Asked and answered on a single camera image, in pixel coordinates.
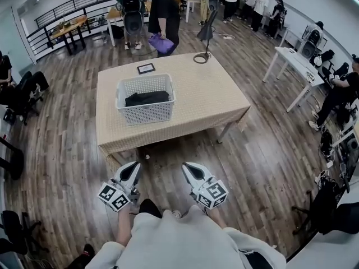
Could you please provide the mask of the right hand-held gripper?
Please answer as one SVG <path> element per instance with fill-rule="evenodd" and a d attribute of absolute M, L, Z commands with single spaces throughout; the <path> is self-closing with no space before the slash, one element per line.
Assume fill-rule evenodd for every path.
<path fill-rule="evenodd" d="M 193 188 L 191 195 L 197 203 L 207 209 L 214 209 L 227 199 L 228 190 L 221 180 L 213 179 L 205 182 L 212 176 L 205 166 L 193 162 L 184 162 L 182 172 L 187 183 Z M 201 180 L 205 183 L 198 187 L 198 182 Z"/>

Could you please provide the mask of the white plastic laundry basket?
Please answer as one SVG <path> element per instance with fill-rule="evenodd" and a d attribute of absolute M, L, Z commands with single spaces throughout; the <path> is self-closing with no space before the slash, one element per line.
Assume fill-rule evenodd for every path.
<path fill-rule="evenodd" d="M 126 107 L 125 98 L 134 93 L 154 91 L 166 91 L 169 93 L 169 101 Z M 137 76 L 122 80 L 117 84 L 115 105 L 129 126 L 170 120 L 175 101 L 172 78 L 167 73 Z"/>

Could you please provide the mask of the black garment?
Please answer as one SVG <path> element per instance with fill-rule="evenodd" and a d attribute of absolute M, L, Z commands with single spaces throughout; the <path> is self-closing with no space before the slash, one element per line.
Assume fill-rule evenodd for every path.
<path fill-rule="evenodd" d="M 126 107 L 163 103 L 168 101 L 169 101 L 169 93 L 167 93 L 166 91 L 134 93 L 128 98 L 125 98 Z"/>

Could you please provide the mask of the person's right forearm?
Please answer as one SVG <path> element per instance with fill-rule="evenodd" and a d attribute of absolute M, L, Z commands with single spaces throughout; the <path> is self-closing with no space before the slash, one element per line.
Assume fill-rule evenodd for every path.
<path fill-rule="evenodd" d="M 221 227 L 222 229 L 227 227 L 227 225 L 226 225 L 224 219 L 222 218 L 221 213 L 217 207 L 213 208 L 213 209 L 206 208 L 205 212 L 219 227 Z"/>

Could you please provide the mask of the person's left forearm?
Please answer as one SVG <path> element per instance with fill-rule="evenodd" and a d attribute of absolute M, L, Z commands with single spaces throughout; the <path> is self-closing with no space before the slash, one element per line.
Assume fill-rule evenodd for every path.
<path fill-rule="evenodd" d="M 118 213 L 118 230 L 116 242 L 126 247 L 131 239 L 131 230 L 134 223 L 134 215 L 130 205 L 127 205 Z"/>

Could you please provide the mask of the person's black trousers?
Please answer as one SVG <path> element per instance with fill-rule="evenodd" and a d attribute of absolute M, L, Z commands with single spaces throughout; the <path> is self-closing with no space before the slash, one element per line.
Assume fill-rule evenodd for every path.
<path fill-rule="evenodd" d="M 149 198 L 143 200 L 139 207 L 139 213 L 147 213 L 157 218 L 162 218 L 162 212 L 158 209 L 155 203 Z"/>

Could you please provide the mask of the white table leg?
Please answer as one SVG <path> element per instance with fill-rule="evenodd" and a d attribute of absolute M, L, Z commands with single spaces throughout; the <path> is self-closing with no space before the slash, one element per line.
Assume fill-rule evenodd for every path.
<path fill-rule="evenodd" d="M 225 127 L 223 128 L 223 130 L 221 131 L 221 133 L 219 134 L 218 138 L 217 138 L 217 143 L 222 143 L 223 142 L 223 138 L 226 136 L 226 134 L 228 133 L 229 129 L 235 124 L 235 121 L 232 122 L 228 122 Z"/>

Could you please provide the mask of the person's grey sweatshirt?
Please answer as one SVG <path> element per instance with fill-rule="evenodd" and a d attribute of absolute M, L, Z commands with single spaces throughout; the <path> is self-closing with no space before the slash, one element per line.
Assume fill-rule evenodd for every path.
<path fill-rule="evenodd" d="M 85 269 L 286 269 L 284 255 L 268 243 L 219 227 L 199 206 L 185 216 L 165 210 L 162 218 L 134 217 L 126 247 L 103 244 Z"/>

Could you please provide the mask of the black framed picture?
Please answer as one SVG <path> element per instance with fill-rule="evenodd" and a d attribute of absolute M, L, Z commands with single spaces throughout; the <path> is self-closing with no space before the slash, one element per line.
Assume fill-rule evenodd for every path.
<path fill-rule="evenodd" d="M 152 63 L 143 64 L 143 65 L 137 67 L 137 71 L 140 75 L 142 75 L 145 73 L 154 72 L 155 67 Z"/>

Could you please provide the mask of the black round stool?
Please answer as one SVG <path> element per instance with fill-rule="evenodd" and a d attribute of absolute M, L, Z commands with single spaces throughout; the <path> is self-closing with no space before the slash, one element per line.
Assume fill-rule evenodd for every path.
<path fill-rule="evenodd" d="M 0 137 L 0 143 L 12 151 L 10 160 L 0 157 L 0 168 L 10 174 L 12 180 L 18 180 L 24 169 L 24 153 Z"/>

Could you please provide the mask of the purple bag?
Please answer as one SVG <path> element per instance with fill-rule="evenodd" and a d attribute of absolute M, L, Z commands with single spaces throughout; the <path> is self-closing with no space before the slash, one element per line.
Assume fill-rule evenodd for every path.
<path fill-rule="evenodd" d="M 167 54 L 174 46 L 174 43 L 167 38 L 162 39 L 162 35 L 160 33 L 153 34 L 149 40 L 149 44 L 155 48 L 161 54 Z"/>

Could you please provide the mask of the white desk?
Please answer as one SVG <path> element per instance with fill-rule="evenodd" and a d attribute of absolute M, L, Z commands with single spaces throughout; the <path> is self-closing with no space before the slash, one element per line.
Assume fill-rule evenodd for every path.
<path fill-rule="evenodd" d="M 287 269 L 354 269 L 359 264 L 359 233 L 317 233 L 288 263 Z"/>

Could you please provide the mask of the wooden table with black legs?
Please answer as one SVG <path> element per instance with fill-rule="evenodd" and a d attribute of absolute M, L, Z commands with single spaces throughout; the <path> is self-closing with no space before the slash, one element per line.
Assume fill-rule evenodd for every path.
<path fill-rule="evenodd" d="M 70 23 L 69 26 L 63 25 L 63 28 L 58 30 L 57 33 L 50 36 L 50 42 L 53 40 L 61 38 L 65 44 L 65 47 L 68 51 L 69 55 L 72 55 L 77 50 L 77 44 L 73 37 L 73 32 L 77 31 L 77 35 L 79 36 L 79 40 L 81 42 L 82 48 L 86 48 L 86 44 L 84 41 L 84 37 L 82 35 L 81 27 L 86 24 L 88 21 L 87 15 L 82 15 L 75 19 L 75 23 Z"/>

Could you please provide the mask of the grey backpack shell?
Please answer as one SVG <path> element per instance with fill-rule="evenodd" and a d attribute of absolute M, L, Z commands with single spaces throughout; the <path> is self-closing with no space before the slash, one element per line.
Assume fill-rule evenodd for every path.
<path fill-rule="evenodd" d="M 143 27 L 142 0 L 122 0 L 124 24 L 129 35 L 138 35 Z"/>

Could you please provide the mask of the black metal railing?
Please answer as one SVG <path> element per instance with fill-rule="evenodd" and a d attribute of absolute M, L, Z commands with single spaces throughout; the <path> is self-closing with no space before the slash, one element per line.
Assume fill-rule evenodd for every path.
<path fill-rule="evenodd" d="M 105 30 L 106 16 L 115 3 L 116 0 L 69 0 L 36 18 L 38 28 L 26 37 L 35 59 L 65 46 L 62 37 L 55 37 L 60 24 L 72 24 L 86 16 L 87 20 L 80 25 L 84 37 Z"/>

